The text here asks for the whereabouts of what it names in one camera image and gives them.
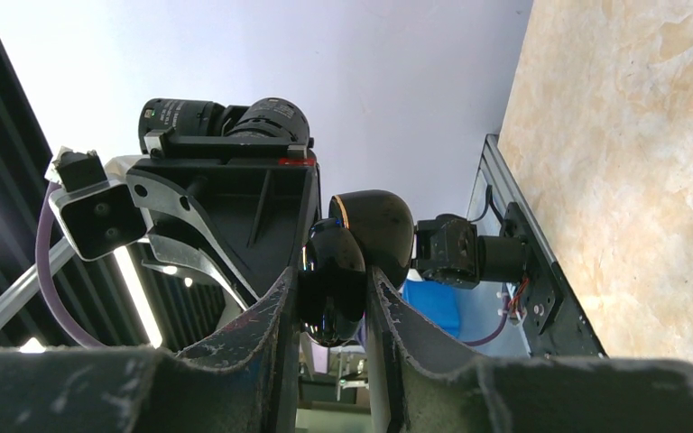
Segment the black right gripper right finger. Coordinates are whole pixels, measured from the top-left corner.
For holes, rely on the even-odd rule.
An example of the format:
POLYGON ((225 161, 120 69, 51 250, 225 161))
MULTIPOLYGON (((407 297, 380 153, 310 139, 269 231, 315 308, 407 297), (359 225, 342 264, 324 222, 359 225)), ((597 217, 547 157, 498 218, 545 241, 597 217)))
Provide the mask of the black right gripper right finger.
POLYGON ((377 432, 693 432, 693 364, 481 355, 367 274, 377 432))

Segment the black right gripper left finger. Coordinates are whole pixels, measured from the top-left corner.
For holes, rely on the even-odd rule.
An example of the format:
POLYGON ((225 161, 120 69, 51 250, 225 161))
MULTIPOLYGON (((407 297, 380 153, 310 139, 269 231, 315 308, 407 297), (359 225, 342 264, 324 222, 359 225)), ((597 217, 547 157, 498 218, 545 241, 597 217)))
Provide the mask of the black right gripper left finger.
POLYGON ((214 334, 149 346, 0 349, 0 432, 292 432, 297 273, 214 334))

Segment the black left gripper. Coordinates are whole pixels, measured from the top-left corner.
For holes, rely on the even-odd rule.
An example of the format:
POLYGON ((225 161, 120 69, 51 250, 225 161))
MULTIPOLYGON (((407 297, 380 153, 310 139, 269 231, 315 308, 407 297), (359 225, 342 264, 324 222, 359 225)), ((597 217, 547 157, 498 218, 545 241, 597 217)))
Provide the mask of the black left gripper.
POLYGON ((300 256, 320 218, 311 140, 154 130, 127 173, 145 214, 153 271, 220 286, 242 311, 300 256))

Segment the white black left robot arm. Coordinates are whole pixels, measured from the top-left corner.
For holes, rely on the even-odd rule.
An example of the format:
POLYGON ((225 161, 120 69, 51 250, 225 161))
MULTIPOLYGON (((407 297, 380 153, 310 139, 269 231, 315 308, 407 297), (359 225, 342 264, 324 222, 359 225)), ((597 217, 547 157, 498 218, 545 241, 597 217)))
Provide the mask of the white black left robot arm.
POLYGON ((310 123, 288 100, 223 106, 156 97, 143 105, 137 135, 143 158, 127 176, 152 232, 201 253, 201 271, 217 272, 244 306, 287 267, 315 271, 302 253, 324 219, 350 234, 359 262, 397 287, 413 270, 463 289, 519 282, 526 272, 523 241, 480 235, 462 216, 416 220, 385 189, 326 198, 310 123))

